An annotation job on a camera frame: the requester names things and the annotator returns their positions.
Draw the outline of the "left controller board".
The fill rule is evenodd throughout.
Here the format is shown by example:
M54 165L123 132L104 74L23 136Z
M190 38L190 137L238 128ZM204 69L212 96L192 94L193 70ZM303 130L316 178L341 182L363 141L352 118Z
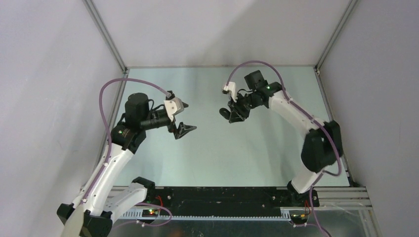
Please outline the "left controller board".
M141 213L142 218L157 218L159 216L159 209L143 209Z

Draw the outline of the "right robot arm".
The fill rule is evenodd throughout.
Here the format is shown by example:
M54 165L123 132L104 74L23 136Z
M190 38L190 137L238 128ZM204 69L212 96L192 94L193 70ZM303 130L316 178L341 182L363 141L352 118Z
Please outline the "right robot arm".
M304 139L300 160L300 171L287 184L287 199L293 206L309 201L311 188L327 173L327 167L337 164L335 176L342 173L341 157L343 145L340 125L324 121L306 111L288 95L279 82L269 83L261 71L254 71L244 77L248 89L244 94L230 80L222 92L229 95L228 108L219 110L229 123L245 121L252 109L264 106L292 125Z

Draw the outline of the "black charging case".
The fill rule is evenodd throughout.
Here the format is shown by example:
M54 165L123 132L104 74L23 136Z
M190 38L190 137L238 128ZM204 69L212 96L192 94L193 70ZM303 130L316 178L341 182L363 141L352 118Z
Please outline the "black charging case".
M226 120L229 120L230 119L231 112L227 108L220 108L219 109L219 113Z

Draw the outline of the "right controller board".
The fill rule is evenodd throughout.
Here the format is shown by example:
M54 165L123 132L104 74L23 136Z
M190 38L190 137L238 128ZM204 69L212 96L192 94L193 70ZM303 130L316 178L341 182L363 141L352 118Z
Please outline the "right controller board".
M291 215L291 219L308 219L309 218L309 214L299 214L299 215L297 215L297 214L292 214Z

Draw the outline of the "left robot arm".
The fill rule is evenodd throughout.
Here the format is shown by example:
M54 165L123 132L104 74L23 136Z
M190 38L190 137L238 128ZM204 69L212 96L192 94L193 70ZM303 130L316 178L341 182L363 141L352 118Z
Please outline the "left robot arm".
M175 116L188 104L173 92L170 91L156 108L150 102L144 93L128 97L125 112L110 131L109 143L86 185L71 204L63 203L57 209L57 216L64 224L63 237L106 237L114 223L129 209L138 203L148 206L155 202L155 183L142 177L135 178L118 195L108 197L148 130L167 127L175 139L180 139L196 129L193 125L175 122Z

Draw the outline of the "controller board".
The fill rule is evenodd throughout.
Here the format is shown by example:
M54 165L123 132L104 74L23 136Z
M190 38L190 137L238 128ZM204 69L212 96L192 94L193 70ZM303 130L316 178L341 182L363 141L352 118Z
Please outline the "controller board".
M157 218L159 216L159 209L143 209L141 213L142 218Z
M309 214L299 214L299 215L297 215L297 214L292 214L291 215L291 219L308 219L309 218Z

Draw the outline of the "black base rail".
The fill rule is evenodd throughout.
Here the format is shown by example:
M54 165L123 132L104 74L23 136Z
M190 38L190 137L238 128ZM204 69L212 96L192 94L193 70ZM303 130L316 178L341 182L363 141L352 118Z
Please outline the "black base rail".
M303 194L277 187L159 187L148 203L162 204L174 217L282 217L286 207L319 207L315 190Z

